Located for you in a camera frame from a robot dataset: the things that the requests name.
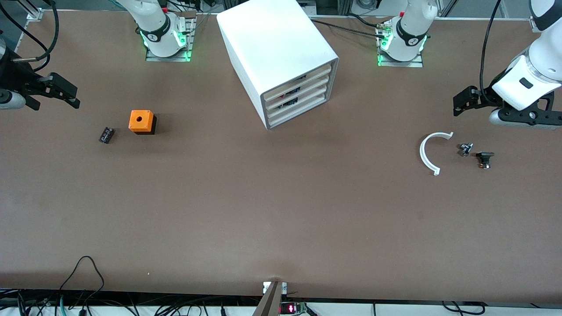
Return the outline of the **white curved plastic bracket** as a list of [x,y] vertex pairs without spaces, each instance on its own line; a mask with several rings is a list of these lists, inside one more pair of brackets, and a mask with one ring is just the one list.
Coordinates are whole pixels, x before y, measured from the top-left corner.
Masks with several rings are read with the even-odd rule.
[[452,136],[454,135],[454,132],[450,132],[450,133],[444,133],[444,132],[435,132],[435,133],[431,133],[428,134],[421,142],[420,147],[419,147],[419,155],[421,158],[421,161],[423,162],[423,164],[433,172],[434,176],[439,176],[440,172],[441,172],[441,168],[437,167],[435,164],[433,164],[426,153],[425,147],[426,144],[428,142],[429,139],[432,138],[442,138],[442,139],[446,139],[449,140]]

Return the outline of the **device with red display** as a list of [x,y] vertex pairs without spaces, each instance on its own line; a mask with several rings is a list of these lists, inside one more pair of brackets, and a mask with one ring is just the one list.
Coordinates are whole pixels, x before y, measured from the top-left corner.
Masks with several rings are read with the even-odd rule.
[[303,302],[283,302],[279,306],[279,316],[300,316],[307,314],[307,306]]

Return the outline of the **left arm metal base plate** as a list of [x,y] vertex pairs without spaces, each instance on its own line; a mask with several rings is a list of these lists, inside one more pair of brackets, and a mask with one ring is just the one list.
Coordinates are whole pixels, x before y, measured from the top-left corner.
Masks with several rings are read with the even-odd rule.
[[[375,34],[382,36],[382,38],[377,39],[378,66],[408,68],[423,67],[422,50],[424,49],[424,44],[428,38],[427,35],[423,36],[421,40],[418,40],[418,38],[412,38],[410,43],[414,43],[414,45],[408,46],[406,42],[396,35],[388,25],[385,26],[385,28],[378,28]],[[410,60],[401,60],[395,59],[390,53],[394,53],[398,57],[410,57],[413,53],[416,53],[416,55]]]

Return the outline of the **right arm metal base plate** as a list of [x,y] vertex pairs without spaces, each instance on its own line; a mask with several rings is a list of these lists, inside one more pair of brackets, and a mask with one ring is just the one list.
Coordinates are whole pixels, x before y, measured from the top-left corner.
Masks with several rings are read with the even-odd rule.
[[193,51],[197,18],[176,17],[170,30],[159,43],[149,42],[143,37],[146,61],[189,62]]

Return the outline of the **orange box with hole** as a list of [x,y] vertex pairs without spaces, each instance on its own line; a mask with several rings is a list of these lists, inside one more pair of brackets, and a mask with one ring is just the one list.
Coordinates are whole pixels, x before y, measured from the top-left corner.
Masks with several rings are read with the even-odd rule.
[[128,129],[137,135],[155,135],[157,116],[151,110],[131,110]]

